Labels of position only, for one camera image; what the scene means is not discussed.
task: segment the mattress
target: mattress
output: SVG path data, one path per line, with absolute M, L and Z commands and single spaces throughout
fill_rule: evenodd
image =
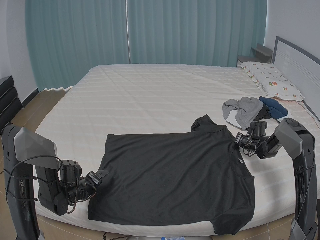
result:
M 82 175 L 86 175 L 98 169 L 108 134 L 189 132 L 194 120 L 205 114 L 216 124 L 226 124 L 222 103 L 244 96 L 258 98 L 261 92 L 240 68 L 176 64 L 96 66 L 56 104 L 36 132 L 56 143 L 59 158 L 79 162 Z M 303 104 L 280 103 L 314 135 L 319 150 L 320 129 Z M 274 119 L 266 121 L 266 134 L 271 135 L 278 123 Z M 234 136 L 240 131 L 230 124 L 227 127 Z M 276 157 L 264 160 L 256 155 L 243 155 L 243 159 L 255 177 L 255 212 L 243 230 L 294 213 L 293 166 L 286 151 L 282 148 Z M 318 154 L 315 161 L 320 162 Z M 317 184 L 319 198 L 319 176 Z M 34 194 L 38 194 L 37 181 Z M 81 202 L 73 213 L 58 216 L 36 202 L 38 214 L 92 230 L 153 237 L 214 235 L 209 221 L 171 226 L 117 225 L 88 220 L 87 207 L 88 201 Z

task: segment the curtain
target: curtain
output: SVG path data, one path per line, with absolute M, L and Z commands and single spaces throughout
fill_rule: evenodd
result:
M 26 0 L 39 90 L 75 85 L 97 65 L 129 63 L 126 0 Z
M 127 0 L 131 63 L 234 67 L 263 44 L 267 0 Z

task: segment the white headboard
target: white headboard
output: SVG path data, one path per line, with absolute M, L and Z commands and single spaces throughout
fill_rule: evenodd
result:
M 320 59 L 277 36 L 272 63 L 305 97 L 303 102 L 320 118 Z

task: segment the floral pillowcase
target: floral pillowcase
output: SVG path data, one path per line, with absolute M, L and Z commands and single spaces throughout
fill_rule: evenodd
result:
M 284 78 L 272 63 L 247 61 L 238 66 L 252 78 L 265 97 L 297 102 L 303 100 L 304 97 L 298 88 Z

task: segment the black furniture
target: black furniture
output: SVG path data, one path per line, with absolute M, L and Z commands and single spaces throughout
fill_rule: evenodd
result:
M 14 79 L 8 76 L 0 79 L 0 131 L 10 122 L 22 108 L 18 98 Z
M 257 47 L 251 47 L 251 50 L 254 54 L 254 57 L 251 56 L 238 56 L 237 65 L 241 62 L 262 62 L 267 63 L 271 62 L 272 50 L 263 46 L 260 43 L 257 43 Z

